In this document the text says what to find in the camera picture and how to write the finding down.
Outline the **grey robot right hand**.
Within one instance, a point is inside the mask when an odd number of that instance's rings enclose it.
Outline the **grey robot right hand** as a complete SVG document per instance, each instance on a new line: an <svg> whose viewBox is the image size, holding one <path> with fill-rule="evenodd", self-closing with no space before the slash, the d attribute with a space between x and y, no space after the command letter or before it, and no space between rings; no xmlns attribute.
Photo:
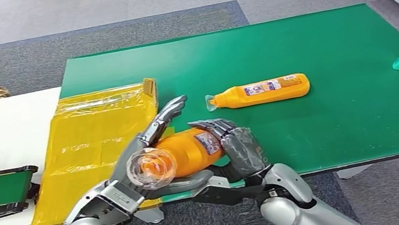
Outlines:
<svg viewBox="0 0 399 225"><path fill-rule="evenodd" d="M215 176L226 177L235 183L270 167L262 147L249 128L238 127L232 121L221 118L190 122L188 125L211 133L228 156L229 163L226 165L207 168Z"/></svg>

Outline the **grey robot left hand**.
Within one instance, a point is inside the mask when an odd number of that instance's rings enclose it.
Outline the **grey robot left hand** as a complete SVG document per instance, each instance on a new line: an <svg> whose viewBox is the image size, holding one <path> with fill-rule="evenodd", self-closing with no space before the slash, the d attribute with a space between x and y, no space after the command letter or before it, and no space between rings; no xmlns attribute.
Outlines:
<svg viewBox="0 0 399 225"><path fill-rule="evenodd" d="M185 95L171 99L154 117L147 128L133 137L118 158L112 176L109 179L110 183L118 181L120 184L139 193L145 199L153 200L162 196L183 193L200 188L212 178L214 175L213 172L204 169L186 178L174 178L170 184L163 188L157 190L143 190L141 187L136 187L127 176L127 162L129 158L145 147L154 147L157 142L160 141L161 136L164 134L171 120L181 114L186 99L187 96Z"/></svg>

